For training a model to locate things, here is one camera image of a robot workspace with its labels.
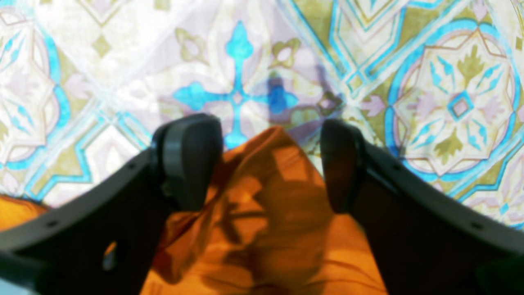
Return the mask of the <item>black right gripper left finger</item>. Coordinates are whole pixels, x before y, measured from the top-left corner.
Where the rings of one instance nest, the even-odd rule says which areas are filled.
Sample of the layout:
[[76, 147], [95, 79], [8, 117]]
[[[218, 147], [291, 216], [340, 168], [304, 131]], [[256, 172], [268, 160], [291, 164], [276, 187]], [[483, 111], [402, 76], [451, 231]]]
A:
[[1, 233], [2, 295], [138, 295], [165, 222], [203, 208], [222, 152], [215, 116], [162, 125], [98, 186]]

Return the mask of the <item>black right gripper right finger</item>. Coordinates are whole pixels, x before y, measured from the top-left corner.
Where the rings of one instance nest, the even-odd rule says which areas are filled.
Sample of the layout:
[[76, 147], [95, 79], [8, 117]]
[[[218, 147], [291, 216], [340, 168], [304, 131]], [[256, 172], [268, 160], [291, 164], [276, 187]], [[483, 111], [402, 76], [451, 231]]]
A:
[[449, 198], [341, 120], [320, 150], [331, 208], [363, 228], [390, 295], [522, 295], [523, 233]]

